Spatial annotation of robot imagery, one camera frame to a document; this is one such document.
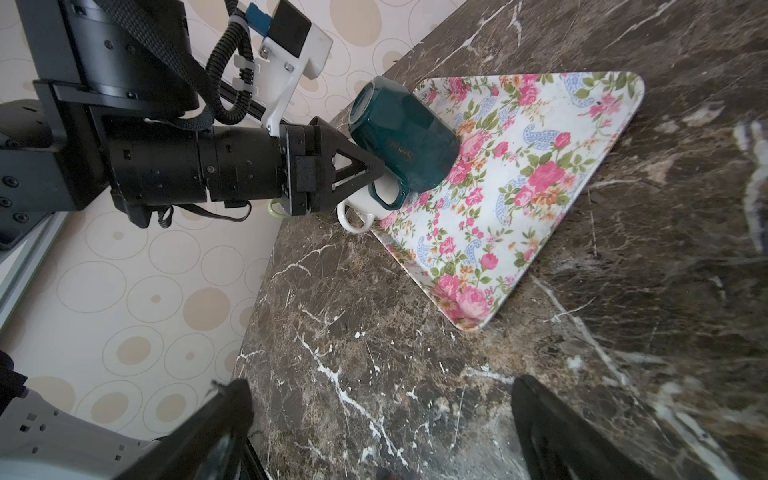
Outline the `floral rectangular tray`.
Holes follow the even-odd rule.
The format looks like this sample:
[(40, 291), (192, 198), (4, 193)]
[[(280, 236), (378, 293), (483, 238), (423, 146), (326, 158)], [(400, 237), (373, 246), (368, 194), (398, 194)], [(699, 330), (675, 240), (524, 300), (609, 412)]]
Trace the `floral rectangular tray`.
[(639, 109), (629, 71), (444, 77), (414, 90), (461, 145), (374, 235), (458, 329), (503, 305)]

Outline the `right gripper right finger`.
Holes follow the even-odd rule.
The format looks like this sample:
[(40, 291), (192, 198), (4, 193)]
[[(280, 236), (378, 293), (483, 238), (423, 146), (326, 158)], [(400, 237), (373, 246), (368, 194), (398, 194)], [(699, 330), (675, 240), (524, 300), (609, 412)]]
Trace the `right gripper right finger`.
[(514, 380), (511, 407), (532, 479), (652, 477), (530, 375)]

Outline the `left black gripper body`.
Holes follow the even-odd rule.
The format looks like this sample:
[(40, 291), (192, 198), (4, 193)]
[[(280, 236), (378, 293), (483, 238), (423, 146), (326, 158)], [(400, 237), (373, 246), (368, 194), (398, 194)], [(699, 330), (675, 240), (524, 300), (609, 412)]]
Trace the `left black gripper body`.
[(174, 207), (207, 201), (228, 208), (253, 200), (278, 200), (292, 216), (310, 210), (296, 167), (315, 145), (316, 120), (282, 124), (277, 136), (264, 128), (183, 130), (168, 123), (112, 119), (107, 158), (115, 207), (140, 228), (157, 215), (168, 227)]

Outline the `dark green ceramic mug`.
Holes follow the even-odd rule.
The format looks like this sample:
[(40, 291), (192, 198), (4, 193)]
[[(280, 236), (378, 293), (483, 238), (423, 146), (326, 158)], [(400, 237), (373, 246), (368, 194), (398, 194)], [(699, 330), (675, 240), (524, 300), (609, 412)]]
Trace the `dark green ceramic mug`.
[(371, 197), (388, 211), (400, 209), (411, 193), (439, 186), (459, 156), (454, 131), (403, 85), (378, 76), (359, 92), (349, 113), (352, 139), (384, 161), (396, 178), (392, 201), (368, 187)]

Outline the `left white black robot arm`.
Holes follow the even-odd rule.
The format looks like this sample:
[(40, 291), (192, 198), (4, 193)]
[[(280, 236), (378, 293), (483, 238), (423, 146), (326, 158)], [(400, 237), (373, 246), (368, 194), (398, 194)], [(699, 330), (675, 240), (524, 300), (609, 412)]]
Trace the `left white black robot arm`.
[(1, 249), (103, 191), (139, 228), (207, 201), (291, 216), (324, 212), (384, 163), (320, 118), (287, 123), (331, 38), (287, 1), (237, 1), (208, 60), (191, 53), (180, 1), (21, 1), (36, 96), (1, 107)]

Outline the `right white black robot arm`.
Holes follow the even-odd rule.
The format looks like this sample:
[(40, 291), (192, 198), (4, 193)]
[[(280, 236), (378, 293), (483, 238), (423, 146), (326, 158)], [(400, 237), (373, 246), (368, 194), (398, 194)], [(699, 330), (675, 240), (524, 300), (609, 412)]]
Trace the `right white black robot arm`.
[[(4, 479), (265, 479), (247, 438), (253, 409), (243, 379), (216, 383), (213, 398), (170, 435), (143, 441), (86, 422), (27, 387), (1, 356)], [(534, 377), (511, 387), (511, 408), (531, 479), (648, 479)]]

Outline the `white ceramic mug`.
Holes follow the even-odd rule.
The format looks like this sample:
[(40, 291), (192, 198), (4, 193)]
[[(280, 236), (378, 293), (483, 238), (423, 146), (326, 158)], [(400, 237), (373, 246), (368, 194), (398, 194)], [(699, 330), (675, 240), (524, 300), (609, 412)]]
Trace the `white ceramic mug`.
[[(385, 175), (374, 182), (377, 195), (387, 203), (393, 203), (400, 191), (398, 181)], [(361, 226), (354, 226), (347, 217), (347, 211), (354, 210), (362, 220)], [(390, 210), (385, 209), (377, 200), (375, 200), (368, 187), (363, 187), (337, 205), (337, 218), (341, 226), (353, 234), (363, 234), (368, 232), (375, 221), (383, 220), (391, 214)]]

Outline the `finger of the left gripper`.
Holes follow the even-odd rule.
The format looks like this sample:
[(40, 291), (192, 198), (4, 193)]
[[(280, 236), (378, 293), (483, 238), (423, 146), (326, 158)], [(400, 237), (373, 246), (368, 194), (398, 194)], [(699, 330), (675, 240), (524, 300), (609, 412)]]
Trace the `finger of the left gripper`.
[(382, 159), (320, 117), (311, 120), (315, 187), (308, 194), (311, 213), (329, 212), (342, 200), (385, 173)]

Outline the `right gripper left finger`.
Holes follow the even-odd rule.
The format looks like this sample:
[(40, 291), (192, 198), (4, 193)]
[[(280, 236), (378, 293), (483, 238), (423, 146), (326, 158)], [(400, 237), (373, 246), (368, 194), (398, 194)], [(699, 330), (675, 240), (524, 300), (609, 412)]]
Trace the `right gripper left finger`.
[(253, 421), (245, 379), (224, 385), (189, 419), (121, 472), (120, 479), (237, 479)]

